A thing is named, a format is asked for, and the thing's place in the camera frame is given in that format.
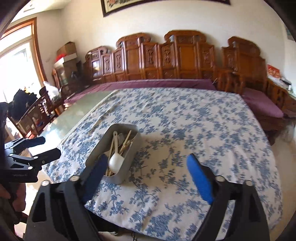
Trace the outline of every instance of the person's hand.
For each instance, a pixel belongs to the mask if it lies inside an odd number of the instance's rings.
[[[16,192],[17,198],[12,202],[12,205],[16,212],[22,212],[25,210],[26,207],[26,184],[20,183],[17,192]],[[9,192],[0,184],[0,197],[3,197],[5,199],[10,199],[11,196]]]

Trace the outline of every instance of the carved wooden backrest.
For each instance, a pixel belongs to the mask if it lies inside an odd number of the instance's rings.
[[[253,42],[239,37],[228,39],[229,47],[223,47],[223,67],[230,68],[245,77],[246,87],[265,92],[267,73],[265,59]]]
[[[99,83],[143,79],[214,79],[214,46],[203,33],[173,30],[165,43],[151,42],[146,33],[120,38],[117,49],[102,46],[89,51],[86,74]]]

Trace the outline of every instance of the gray container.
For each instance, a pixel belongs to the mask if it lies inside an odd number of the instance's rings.
[[[121,165],[121,168],[119,169],[119,172],[117,174],[114,174],[111,177],[103,176],[102,180],[113,183],[113,184],[121,184],[127,177],[128,177],[128,171],[131,167],[131,163],[133,162],[133,159],[136,155],[136,152],[141,147],[141,135],[139,133],[138,127],[135,125],[127,125],[127,124],[113,124],[109,127],[109,129],[105,132],[101,140],[98,142],[98,144],[95,146],[89,157],[87,158],[86,162],[90,163],[90,165],[93,165],[94,162],[98,159],[98,157],[104,153],[105,151],[108,151],[113,139],[113,132],[117,131],[119,133],[123,133],[123,135],[126,137],[128,132],[131,130],[131,135],[129,139],[132,139],[135,137],[133,143],[129,147],[129,150],[125,154],[124,161]]]

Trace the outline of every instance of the plastic bag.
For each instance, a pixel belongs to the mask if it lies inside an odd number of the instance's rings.
[[[51,86],[46,81],[44,81],[43,83],[44,83],[46,90],[48,91],[48,95],[49,95],[50,100],[54,103],[57,99],[60,98],[58,88],[55,86]]]

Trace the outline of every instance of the metal bolt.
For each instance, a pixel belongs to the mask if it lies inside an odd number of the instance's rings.
[[[222,176],[217,176],[216,177],[216,180],[218,181],[218,182],[225,182],[225,178],[224,177],[222,177]]]
[[[76,181],[78,181],[79,179],[80,179],[80,177],[77,176],[77,175],[74,175],[74,176],[71,176],[71,177],[70,177],[70,181],[71,181],[71,182],[76,182]]]
[[[246,181],[245,183],[246,183],[246,185],[249,186],[249,187],[253,186],[253,183],[252,183],[252,181],[250,181],[250,180]]]
[[[43,182],[41,182],[41,186],[47,186],[50,184],[49,180],[44,180]]]

